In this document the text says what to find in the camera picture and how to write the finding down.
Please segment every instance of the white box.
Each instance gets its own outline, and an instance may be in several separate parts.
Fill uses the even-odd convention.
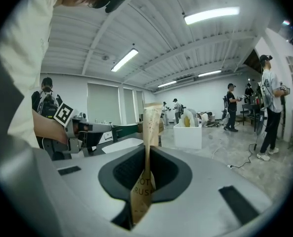
[[[201,149],[202,148],[202,125],[198,127],[180,127],[179,124],[174,128],[175,146],[178,148]]]

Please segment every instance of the white t-shirt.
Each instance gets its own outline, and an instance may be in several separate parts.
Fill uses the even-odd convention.
[[[32,116],[32,89],[39,87],[41,64],[48,48],[53,7],[57,0],[22,0],[0,33],[0,59],[24,95],[8,134],[38,148]]]
[[[273,90],[280,88],[280,83],[275,73],[265,69],[261,78],[261,90],[263,92],[264,106],[273,112],[282,111],[280,97],[275,97]]]
[[[177,109],[175,109],[176,113],[179,112],[179,106],[180,106],[180,104],[178,102],[176,102],[175,105],[174,105],[174,107],[177,107]]]

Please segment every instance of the white sneaker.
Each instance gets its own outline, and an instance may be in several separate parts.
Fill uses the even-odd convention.
[[[267,154],[258,153],[256,156],[257,156],[258,159],[261,159],[261,160],[264,160],[264,161],[269,161],[270,160],[270,157]]]
[[[279,148],[274,148],[274,149],[269,149],[269,150],[268,150],[268,153],[269,153],[270,155],[276,154],[276,153],[278,153],[278,152],[279,152]]]

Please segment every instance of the ceiling light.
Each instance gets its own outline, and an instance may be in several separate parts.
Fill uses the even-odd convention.
[[[130,59],[132,59],[135,55],[138,54],[138,51],[133,48],[125,57],[121,59],[111,70],[112,72],[118,71],[125,63],[127,63]]]
[[[212,72],[208,72],[208,73],[200,74],[200,75],[198,75],[198,77],[205,77],[205,76],[209,76],[209,75],[213,75],[213,74],[221,73],[221,71],[222,71],[222,70],[216,70],[216,71],[212,71]]]
[[[161,87],[165,87],[165,86],[168,86],[168,85],[172,85],[176,83],[176,81],[171,81],[171,82],[168,82],[168,83],[165,83],[165,84],[162,84],[162,85],[159,85],[158,88],[161,88]]]
[[[185,21],[187,25],[192,23],[196,23],[202,20],[222,17],[222,16],[229,16],[229,15],[238,15],[240,13],[239,7],[228,7],[228,8],[220,8],[215,10],[207,10],[204,12],[199,12],[197,14],[193,14],[190,16],[185,16]]]
[[[286,26],[288,26],[288,25],[290,25],[290,22],[289,22],[288,20],[285,20],[285,21],[283,22],[283,24],[286,25]]]

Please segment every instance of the paper bag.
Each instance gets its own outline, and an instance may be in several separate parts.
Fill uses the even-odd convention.
[[[151,205],[151,194],[155,190],[155,180],[151,173],[150,146],[158,146],[159,122],[162,104],[152,103],[144,107],[143,141],[145,145],[145,168],[131,193],[131,212],[133,224],[137,224]]]

